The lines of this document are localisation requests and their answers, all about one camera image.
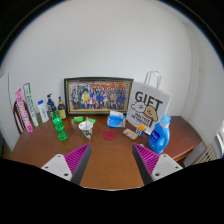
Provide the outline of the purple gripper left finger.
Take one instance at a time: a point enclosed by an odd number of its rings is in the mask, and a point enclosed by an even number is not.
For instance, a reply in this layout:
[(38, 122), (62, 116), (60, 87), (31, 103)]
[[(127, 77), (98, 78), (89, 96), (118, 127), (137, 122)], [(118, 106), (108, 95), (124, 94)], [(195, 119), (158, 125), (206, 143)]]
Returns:
[(79, 185), (90, 155), (91, 144), (88, 143), (66, 155), (56, 154), (42, 169)]

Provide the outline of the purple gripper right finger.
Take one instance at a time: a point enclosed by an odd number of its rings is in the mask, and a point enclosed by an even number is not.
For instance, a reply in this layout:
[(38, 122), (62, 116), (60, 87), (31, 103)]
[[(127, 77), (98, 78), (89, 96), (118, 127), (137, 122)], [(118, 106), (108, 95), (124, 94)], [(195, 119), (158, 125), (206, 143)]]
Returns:
[(169, 155), (158, 155), (152, 150), (136, 143), (133, 144), (132, 154), (145, 185), (182, 169)]

